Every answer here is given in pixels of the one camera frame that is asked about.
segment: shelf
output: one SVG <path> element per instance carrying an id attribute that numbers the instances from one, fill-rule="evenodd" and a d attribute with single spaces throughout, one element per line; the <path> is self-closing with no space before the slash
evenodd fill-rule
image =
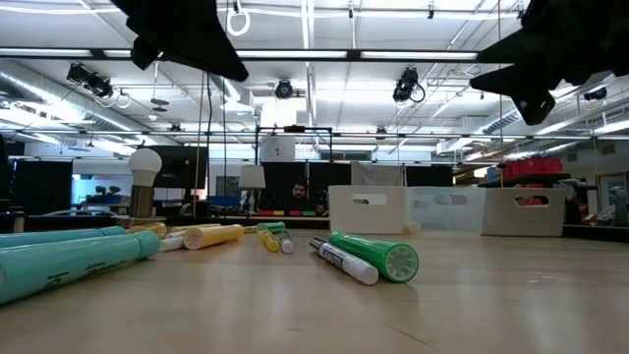
<path id="1" fill-rule="evenodd" d="M 513 187 L 515 185 L 529 183 L 544 183 L 546 185 L 551 185 L 564 179 L 570 179 L 570 177 L 569 173 L 532 174 L 504 180 L 504 187 Z M 500 186 L 501 183 L 499 180 L 479 185 L 479 187 L 483 188 L 500 188 Z"/>

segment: white lamp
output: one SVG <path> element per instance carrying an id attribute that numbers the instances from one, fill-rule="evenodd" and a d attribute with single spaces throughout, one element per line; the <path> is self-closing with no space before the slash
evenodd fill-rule
<path id="1" fill-rule="evenodd" d="M 153 182 L 161 169 L 161 157 L 149 148 L 141 148 L 129 158 L 129 168 L 134 175 L 131 190 L 130 217 L 148 218 L 153 210 Z"/>
<path id="2" fill-rule="evenodd" d="M 249 205 L 249 195 L 251 189 L 264 189 L 266 188 L 266 181 L 264 180 L 264 167 L 262 166 L 243 166 L 240 170 L 240 180 L 238 181 L 238 187 L 247 189 L 247 199 L 245 205 Z M 254 198 L 254 207 L 249 212 L 256 210 L 257 198 Z"/>

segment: white paint marker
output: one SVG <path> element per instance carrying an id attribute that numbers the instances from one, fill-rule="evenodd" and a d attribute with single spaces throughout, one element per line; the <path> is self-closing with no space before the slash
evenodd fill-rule
<path id="1" fill-rule="evenodd" d="M 377 269 L 373 265 L 321 239 L 313 238 L 311 240 L 311 246 L 318 251 L 320 256 L 327 259 L 333 265 L 343 269 L 346 273 L 352 275 L 363 284 L 374 285 L 377 282 Z"/>
<path id="2" fill-rule="evenodd" d="M 293 253 L 295 246 L 293 245 L 293 241 L 291 241 L 291 237 L 288 235 L 288 232 L 282 231 L 277 235 L 279 239 L 279 245 L 282 248 L 282 252 L 286 254 Z"/>
<path id="3" fill-rule="evenodd" d="M 159 241 L 159 252 L 176 251 L 184 248 L 183 237 L 173 237 Z"/>

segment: clear plastic bin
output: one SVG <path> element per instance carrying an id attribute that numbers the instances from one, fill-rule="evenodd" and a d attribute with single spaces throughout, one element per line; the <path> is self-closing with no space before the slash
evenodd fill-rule
<path id="1" fill-rule="evenodd" d="M 422 230 L 463 231 L 481 234 L 485 210 L 485 188 L 407 188 L 407 217 Z"/>

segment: white box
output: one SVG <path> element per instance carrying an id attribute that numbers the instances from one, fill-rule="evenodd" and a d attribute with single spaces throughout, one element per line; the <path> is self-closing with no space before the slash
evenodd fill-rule
<path id="1" fill-rule="evenodd" d="M 560 237 L 565 211 L 564 190 L 487 189 L 483 234 L 495 236 Z M 545 206 L 520 206 L 519 198 L 547 198 Z"/>
<path id="2" fill-rule="evenodd" d="M 330 230 L 358 234 L 401 234 L 406 188 L 330 186 Z"/>
<path id="3" fill-rule="evenodd" d="M 407 217 L 422 230 L 464 231 L 481 234 L 485 210 L 485 188 L 407 188 Z"/>

